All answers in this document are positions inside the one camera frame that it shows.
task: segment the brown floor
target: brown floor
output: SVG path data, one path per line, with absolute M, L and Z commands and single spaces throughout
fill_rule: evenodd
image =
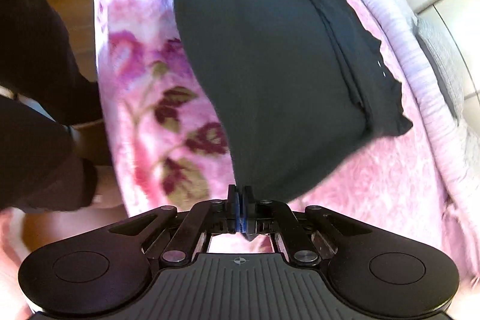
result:
M 70 44 L 80 72 L 96 80 L 94 5 L 93 0 L 48 0 L 62 17 L 70 33 Z M 75 133 L 77 153 L 95 164 L 108 164 L 110 154 L 103 127 Z M 61 240 L 126 217 L 123 206 L 110 210 L 83 209 L 71 213 L 29 214 L 25 219 L 23 240 L 35 250 L 52 241 Z

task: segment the black garment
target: black garment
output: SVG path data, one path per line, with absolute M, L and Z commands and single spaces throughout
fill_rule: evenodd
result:
M 61 124 L 102 117 L 98 86 L 80 74 L 46 0 L 0 0 L 0 85 L 38 101 Z M 62 125 L 0 96 L 0 210 L 90 205 L 97 171 L 73 147 Z
M 47 0 L 0 0 L 0 86 L 35 99 L 64 125 L 102 118 L 98 85 L 80 74 Z
M 346 0 L 174 0 L 229 140 L 238 186 L 288 201 L 375 137 L 399 136 L 401 84 Z

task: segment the pink floral fabric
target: pink floral fabric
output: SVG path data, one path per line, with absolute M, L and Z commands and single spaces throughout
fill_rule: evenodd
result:
M 403 84 L 403 107 L 414 127 L 354 153 L 290 205 L 323 205 L 442 248 L 446 193 L 416 101 L 376 20 L 361 0 L 347 2 L 382 41 L 383 59 Z M 188 210 L 199 200 L 224 199 L 234 182 L 230 155 L 183 51 L 173 1 L 95 0 L 95 18 L 102 104 L 129 214 L 164 204 Z M 246 243 L 236 236 L 218 236 L 213 247 L 267 249 L 261 239 Z

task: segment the ridged gray surface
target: ridged gray surface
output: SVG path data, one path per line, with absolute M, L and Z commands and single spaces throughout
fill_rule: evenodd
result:
M 50 317 L 37 313 L 32 320 Z M 280 254 L 200 254 L 160 273 L 139 300 L 102 320 L 371 320 L 342 304 L 320 275 Z M 445 320 L 438 314 L 431 320 Z

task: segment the person's leg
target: person's leg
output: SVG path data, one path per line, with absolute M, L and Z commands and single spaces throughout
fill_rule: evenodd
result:
M 0 210 L 72 211 L 89 206 L 98 175 L 74 154 L 65 128 L 0 96 Z
M 79 72 L 68 31 L 46 0 L 0 0 L 0 85 L 64 125 L 102 117 L 98 85 Z

